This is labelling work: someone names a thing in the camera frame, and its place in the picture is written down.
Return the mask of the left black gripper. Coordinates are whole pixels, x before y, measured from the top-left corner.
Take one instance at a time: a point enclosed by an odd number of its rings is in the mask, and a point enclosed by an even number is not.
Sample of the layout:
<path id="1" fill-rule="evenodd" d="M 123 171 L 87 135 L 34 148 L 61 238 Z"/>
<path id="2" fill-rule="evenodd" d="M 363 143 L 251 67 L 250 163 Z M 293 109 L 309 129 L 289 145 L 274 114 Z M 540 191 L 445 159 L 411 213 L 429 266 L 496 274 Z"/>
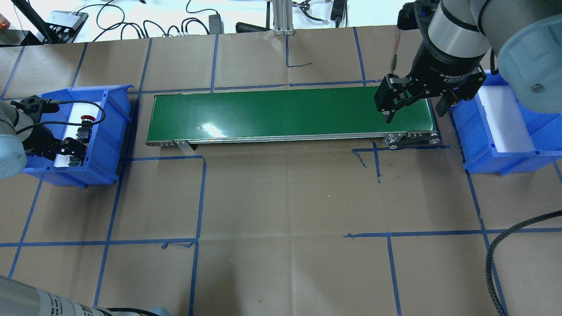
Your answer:
<path id="1" fill-rule="evenodd" d="M 40 123 L 43 114 L 56 113 L 60 110 L 58 104 L 51 99 L 31 96 L 20 101 L 12 101 L 11 106 L 18 111 L 14 128 L 28 156 L 55 159 L 58 154 L 86 154 L 86 144 L 70 137 L 59 140 L 46 125 L 33 126 Z"/>

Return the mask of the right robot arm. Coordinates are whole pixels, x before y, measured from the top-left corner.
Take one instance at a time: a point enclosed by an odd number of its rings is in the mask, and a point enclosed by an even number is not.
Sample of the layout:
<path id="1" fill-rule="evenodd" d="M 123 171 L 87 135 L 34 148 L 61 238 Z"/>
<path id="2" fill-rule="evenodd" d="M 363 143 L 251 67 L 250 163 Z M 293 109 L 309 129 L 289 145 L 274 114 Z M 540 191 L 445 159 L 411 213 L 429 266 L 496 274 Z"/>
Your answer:
<path id="1" fill-rule="evenodd" d="M 483 86 L 480 65 L 490 52 L 490 73 L 500 74 L 522 106 L 561 112 L 559 0 L 416 0 L 399 11 L 399 30 L 423 40 L 409 74 L 387 74 L 374 95 L 386 123 L 421 99 L 439 97 L 438 116 Z"/>

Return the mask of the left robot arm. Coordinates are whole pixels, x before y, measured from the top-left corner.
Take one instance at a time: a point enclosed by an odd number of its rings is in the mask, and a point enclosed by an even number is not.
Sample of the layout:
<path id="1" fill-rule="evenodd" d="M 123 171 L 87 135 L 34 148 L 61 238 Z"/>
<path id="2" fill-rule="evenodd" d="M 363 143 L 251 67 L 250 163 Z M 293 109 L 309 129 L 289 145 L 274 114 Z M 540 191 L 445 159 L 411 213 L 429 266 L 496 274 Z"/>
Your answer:
<path id="1" fill-rule="evenodd" d="M 1 102 L 0 107 L 0 173 L 1 179 L 22 172 L 28 157 L 40 157 L 54 162 L 57 156 L 68 156 L 69 166 L 82 166 L 98 124 L 91 115 L 82 115 L 81 123 L 42 121 L 44 114 L 59 112 L 60 105 L 70 101 L 54 101 L 34 95 L 20 101 Z M 58 139 L 48 125 L 76 126 L 76 136 Z"/>

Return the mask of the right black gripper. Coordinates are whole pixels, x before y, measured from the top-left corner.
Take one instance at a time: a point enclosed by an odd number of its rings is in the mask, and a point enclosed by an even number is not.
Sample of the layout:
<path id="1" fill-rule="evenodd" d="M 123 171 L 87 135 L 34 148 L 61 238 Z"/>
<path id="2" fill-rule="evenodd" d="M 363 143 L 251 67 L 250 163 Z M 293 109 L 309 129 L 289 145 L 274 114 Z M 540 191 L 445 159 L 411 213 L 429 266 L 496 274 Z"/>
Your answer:
<path id="1" fill-rule="evenodd" d="M 390 124 L 398 110 L 421 99 L 440 97 L 435 111 L 443 117 L 460 101 L 473 99 L 486 80 L 477 57 L 454 57 L 429 42 L 422 42 L 405 77 L 387 74 L 378 86 L 374 103 Z"/>

